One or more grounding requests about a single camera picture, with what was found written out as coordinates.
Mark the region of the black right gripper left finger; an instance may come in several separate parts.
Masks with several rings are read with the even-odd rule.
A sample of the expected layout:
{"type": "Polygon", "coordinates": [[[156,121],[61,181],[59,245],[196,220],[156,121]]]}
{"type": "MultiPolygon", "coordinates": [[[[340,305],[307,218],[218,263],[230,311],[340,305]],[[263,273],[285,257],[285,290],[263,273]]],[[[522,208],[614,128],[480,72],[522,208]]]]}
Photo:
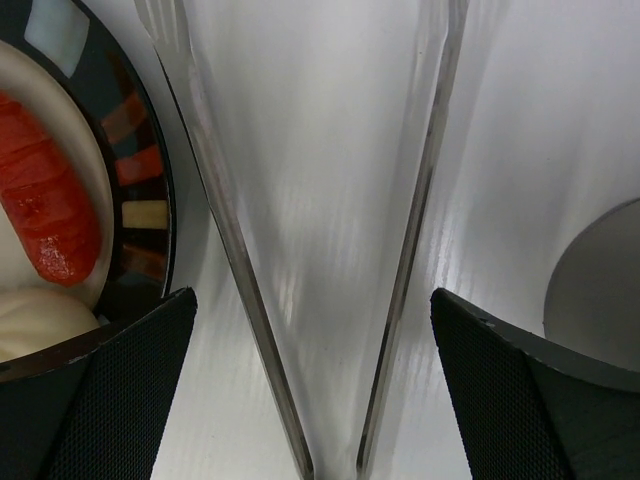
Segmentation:
{"type": "Polygon", "coordinates": [[[2,478],[150,478],[195,314],[183,288],[138,319],[2,363],[2,478]]]}

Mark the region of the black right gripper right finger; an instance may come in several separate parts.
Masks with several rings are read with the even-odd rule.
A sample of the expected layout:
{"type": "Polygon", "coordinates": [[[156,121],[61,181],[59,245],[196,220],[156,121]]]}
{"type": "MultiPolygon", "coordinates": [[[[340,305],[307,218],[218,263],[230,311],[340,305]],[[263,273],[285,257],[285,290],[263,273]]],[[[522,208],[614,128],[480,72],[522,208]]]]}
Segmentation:
{"type": "Polygon", "coordinates": [[[436,289],[431,324],[475,479],[636,479],[639,375],[436,289]]]}

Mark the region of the white steamed bun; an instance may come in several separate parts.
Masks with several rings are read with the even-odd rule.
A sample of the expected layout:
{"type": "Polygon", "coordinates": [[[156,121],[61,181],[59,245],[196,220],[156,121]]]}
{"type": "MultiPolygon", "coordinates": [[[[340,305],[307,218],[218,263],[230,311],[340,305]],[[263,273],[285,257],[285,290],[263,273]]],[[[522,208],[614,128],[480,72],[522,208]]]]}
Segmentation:
{"type": "Polygon", "coordinates": [[[76,298],[42,288],[1,294],[1,361],[11,361],[99,327],[76,298]]]}

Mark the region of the red sausage piece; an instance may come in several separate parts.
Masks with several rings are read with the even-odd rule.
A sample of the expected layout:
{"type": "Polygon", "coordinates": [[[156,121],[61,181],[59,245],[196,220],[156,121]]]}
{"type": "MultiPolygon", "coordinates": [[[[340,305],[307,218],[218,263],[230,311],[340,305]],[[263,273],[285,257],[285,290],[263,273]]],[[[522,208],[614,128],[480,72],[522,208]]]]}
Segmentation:
{"type": "Polygon", "coordinates": [[[40,121],[1,94],[1,205],[44,280],[72,287],[100,256],[99,218],[71,161],[40,121]]]}

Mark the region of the metal serving tongs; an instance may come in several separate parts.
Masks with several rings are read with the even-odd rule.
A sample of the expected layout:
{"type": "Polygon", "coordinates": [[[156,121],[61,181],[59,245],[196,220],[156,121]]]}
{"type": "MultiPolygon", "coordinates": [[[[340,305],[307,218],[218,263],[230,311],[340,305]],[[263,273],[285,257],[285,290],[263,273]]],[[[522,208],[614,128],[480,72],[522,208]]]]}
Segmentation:
{"type": "MultiPolygon", "coordinates": [[[[229,179],[224,170],[223,150],[213,126],[213,114],[204,100],[204,89],[192,53],[185,6],[181,1],[138,1],[135,7],[153,43],[187,133],[207,203],[247,314],[298,473],[303,479],[314,479],[317,475],[304,427],[231,196],[229,179]]],[[[387,386],[396,355],[396,337],[406,304],[432,178],[446,130],[468,10],[469,4],[466,1],[450,1],[447,4],[446,36],[439,51],[438,70],[433,77],[434,86],[427,97],[421,95],[420,84],[424,78],[424,68],[421,65],[424,57],[422,54],[415,56],[416,65],[407,104],[410,107],[428,107],[430,112],[423,121],[424,144],[419,169],[355,459],[355,469],[360,479],[369,475],[369,464],[385,408],[387,386]]]]}

